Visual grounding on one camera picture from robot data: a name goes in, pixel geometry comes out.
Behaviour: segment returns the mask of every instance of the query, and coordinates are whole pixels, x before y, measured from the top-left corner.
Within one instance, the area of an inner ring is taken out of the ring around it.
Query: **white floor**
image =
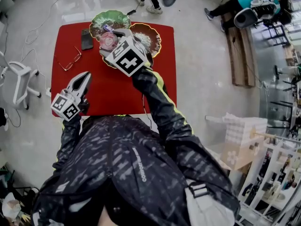
[[[15,0],[14,7],[8,12],[5,55],[8,61],[21,60],[28,32],[41,25],[55,1]],[[37,40],[25,46],[24,54],[36,49],[39,68],[50,87],[55,42],[61,25],[91,21],[96,14],[108,9],[127,13],[135,7],[134,0],[59,0],[52,7],[50,18],[39,28]],[[145,7],[138,8],[131,20],[174,27],[178,108],[203,144],[212,145],[222,142],[225,130],[207,123],[205,115],[223,116],[229,112],[236,116],[257,116],[259,93],[257,88],[245,89],[231,84],[226,37],[220,31],[219,19],[210,22],[204,16],[205,7],[215,5],[206,0],[177,0],[172,7],[163,8],[164,13],[160,16],[148,14]],[[1,51],[4,44],[5,33],[0,39]],[[35,69],[35,54],[30,53],[23,63]],[[26,185],[40,187],[52,174],[62,127],[51,114],[44,78],[39,76],[32,87],[42,92],[42,98],[30,97],[29,110],[20,111],[21,127],[14,128],[10,124],[8,132],[0,128],[0,148],[10,168],[16,170],[17,179]],[[0,106],[7,109],[14,124],[19,123],[16,111],[1,101],[1,94]],[[149,123],[145,115],[141,117]]]

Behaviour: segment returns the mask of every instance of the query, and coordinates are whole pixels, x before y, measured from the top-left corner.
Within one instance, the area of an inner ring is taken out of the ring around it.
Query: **white chair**
[[[21,102],[26,110],[28,104],[26,102],[27,92],[30,92],[41,98],[42,94],[33,90],[28,86],[30,79],[39,75],[38,70],[32,71],[30,67],[23,65],[20,62],[7,62],[2,52],[0,52],[0,67],[4,67],[4,82],[0,85],[2,87],[2,96],[6,103],[13,108],[19,108]]]

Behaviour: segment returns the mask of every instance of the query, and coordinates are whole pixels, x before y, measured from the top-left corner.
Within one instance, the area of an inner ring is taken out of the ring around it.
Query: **smartphone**
[[[81,50],[87,50],[93,48],[93,38],[89,29],[83,29],[81,31]]]

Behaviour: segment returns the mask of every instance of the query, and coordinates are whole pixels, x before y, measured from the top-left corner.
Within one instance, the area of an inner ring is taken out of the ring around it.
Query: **red table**
[[[55,53],[57,60],[66,66],[78,54],[82,56],[73,67],[65,72],[54,58],[51,80],[51,100],[67,87],[69,81],[81,72],[90,71],[92,82],[87,93],[90,108],[87,115],[140,114],[144,113],[142,95],[128,78],[118,69],[103,62],[99,54],[99,43],[94,40],[93,49],[81,50],[81,31],[91,23],[68,24],[60,27]],[[174,51],[174,29],[169,26],[148,24],[160,34],[162,49],[154,58],[154,71],[163,78],[169,97],[176,103],[176,70]]]

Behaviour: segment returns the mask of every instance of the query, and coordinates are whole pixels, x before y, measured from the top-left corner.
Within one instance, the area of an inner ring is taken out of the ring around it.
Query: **black jacket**
[[[33,208],[34,225],[68,225],[75,218],[94,218],[94,224],[104,205],[116,224],[145,223],[129,223],[132,215],[120,220],[128,204],[135,216],[153,224],[188,226],[186,178],[205,183],[236,215],[239,202],[228,177],[176,109],[160,75],[143,68],[132,78],[147,98],[159,134],[137,118],[104,116],[80,138],[79,117],[64,121],[55,171]],[[112,203],[118,197],[124,209]]]

